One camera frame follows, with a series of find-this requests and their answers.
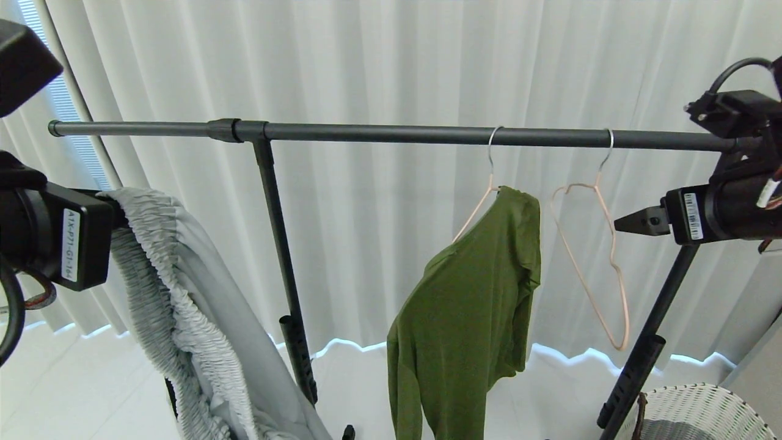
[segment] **horizontal rod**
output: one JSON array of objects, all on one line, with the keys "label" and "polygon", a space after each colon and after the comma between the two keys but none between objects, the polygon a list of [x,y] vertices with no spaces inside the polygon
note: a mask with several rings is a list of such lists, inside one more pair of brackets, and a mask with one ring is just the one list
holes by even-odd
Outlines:
[{"label": "horizontal rod", "polygon": [[[49,123],[53,135],[136,135],[214,137],[210,129],[215,121],[194,122],[61,122]],[[337,125],[277,124],[263,121],[235,120],[232,138],[253,140],[331,141],[331,142],[399,142],[486,145],[493,128],[427,127],[410,125]],[[225,133],[220,140],[225,140]],[[720,139],[707,133],[613,132],[615,148],[647,150],[731,151],[734,139]],[[578,146],[609,145],[608,130],[575,130],[557,128],[501,128],[494,145],[507,146]]]}]

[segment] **olive green long-sleeve shirt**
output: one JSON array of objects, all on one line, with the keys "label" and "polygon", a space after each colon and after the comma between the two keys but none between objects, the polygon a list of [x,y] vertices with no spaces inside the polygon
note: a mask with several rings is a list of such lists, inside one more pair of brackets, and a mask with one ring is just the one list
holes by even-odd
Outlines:
[{"label": "olive green long-sleeve shirt", "polygon": [[486,393],[524,370],[540,285],[540,205],[502,187],[475,226],[426,266],[388,334],[396,438],[480,440]]}]

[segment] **woven basket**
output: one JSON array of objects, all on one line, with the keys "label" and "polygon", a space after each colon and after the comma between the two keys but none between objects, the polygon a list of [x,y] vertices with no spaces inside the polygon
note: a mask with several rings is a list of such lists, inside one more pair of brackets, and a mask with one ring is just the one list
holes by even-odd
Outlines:
[{"label": "woven basket", "polygon": [[641,393],[616,436],[621,440],[777,440],[732,391],[692,384]]}]

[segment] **metal hook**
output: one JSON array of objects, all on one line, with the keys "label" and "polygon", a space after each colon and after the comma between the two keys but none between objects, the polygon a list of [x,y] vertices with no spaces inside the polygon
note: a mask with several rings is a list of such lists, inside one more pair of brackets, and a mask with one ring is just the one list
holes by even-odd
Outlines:
[{"label": "metal hook", "polygon": [[608,130],[608,135],[611,136],[611,144],[608,146],[608,154],[605,155],[605,159],[600,163],[600,167],[597,169],[597,172],[603,171],[603,165],[605,165],[606,162],[608,162],[608,158],[611,157],[611,153],[614,151],[614,132],[610,128],[606,128]]},{"label": "metal hook", "polygon": [[494,174],[494,160],[491,158],[491,142],[494,140],[494,134],[497,133],[497,130],[500,128],[504,128],[502,125],[498,125],[493,132],[491,132],[491,136],[489,136],[489,165],[491,165],[491,174]]}]

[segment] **clothes hanger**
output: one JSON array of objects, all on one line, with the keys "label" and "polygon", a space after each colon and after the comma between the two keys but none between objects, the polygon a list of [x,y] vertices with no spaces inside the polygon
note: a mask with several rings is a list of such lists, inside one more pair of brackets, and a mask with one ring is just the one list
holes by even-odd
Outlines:
[{"label": "clothes hanger", "polygon": [[472,219],[475,217],[475,214],[478,214],[478,210],[483,205],[483,202],[486,201],[486,198],[489,196],[489,194],[492,191],[499,191],[500,190],[500,188],[494,186],[494,160],[492,160],[492,158],[491,158],[491,142],[494,140],[494,134],[497,133],[497,130],[499,130],[500,128],[503,128],[502,125],[497,126],[494,129],[494,131],[491,132],[491,136],[489,136],[489,145],[488,145],[489,166],[491,167],[491,171],[489,173],[489,188],[486,189],[486,192],[483,194],[483,197],[481,197],[481,201],[478,202],[478,206],[476,206],[475,209],[472,210],[472,214],[470,214],[470,216],[467,218],[467,222],[465,223],[465,225],[462,226],[461,229],[459,229],[459,232],[454,237],[454,240],[451,241],[451,244],[456,243],[456,240],[459,240],[459,237],[461,236],[461,234],[464,233],[464,231],[467,229],[467,226],[469,226],[470,222],[472,222]]},{"label": "clothes hanger", "polygon": [[[608,154],[606,154],[605,159],[603,159],[603,161],[600,163],[600,167],[597,169],[597,177],[595,178],[594,184],[587,185],[586,183],[572,183],[570,185],[557,188],[557,190],[554,191],[554,194],[551,195],[549,208],[551,209],[551,214],[554,215],[554,223],[557,225],[557,232],[562,238],[562,243],[565,245],[565,249],[568,251],[570,261],[573,263],[573,268],[576,270],[576,274],[579,276],[581,285],[586,291],[586,295],[589,298],[590,303],[592,303],[594,312],[597,313],[597,318],[600,320],[600,324],[603,326],[605,334],[608,335],[608,340],[611,342],[611,345],[613,345],[614,348],[622,351],[627,348],[627,343],[630,339],[630,312],[627,308],[627,293],[625,292],[625,280],[624,276],[622,275],[622,268],[620,268],[619,265],[616,264],[616,261],[614,261],[614,253],[616,251],[616,229],[614,229],[614,222],[611,217],[611,213],[608,211],[608,207],[605,204],[605,200],[603,199],[603,194],[600,192],[600,177],[602,176],[603,166],[608,161],[608,158],[611,156],[611,153],[614,150],[614,132],[610,128],[606,128],[606,130],[608,130],[608,135],[611,136],[611,144],[608,146]],[[595,192],[597,195],[597,200],[600,202],[600,208],[603,210],[605,221],[608,222],[608,228],[611,230],[611,253],[608,255],[608,262],[611,264],[611,267],[614,268],[614,271],[616,271],[616,279],[619,281],[619,296],[622,299],[622,310],[625,320],[625,332],[622,336],[622,342],[620,344],[616,343],[613,334],[608,329],[608,324],[606,324],[605,319],[603,318],[603,314],[600,313],[600,309],[598,308],[597,303],[592,296],[592,290],[587,285],[587,281],[584,279],[583,273],[581,273],[581,268],[579,268],[578,263],[576,263],[576,258],[573,256],[573,252],[570,250],[568,241],[565,238],[565,234],[562,232],[562,227],[559,224],[559,219],[557,219],[557,214],[554,211],[554,198],[557,196],[557,194],[561,191],[565,191],[565,194],[568,194],[570,193],[570,190],[576,186],[592,189]]]}]

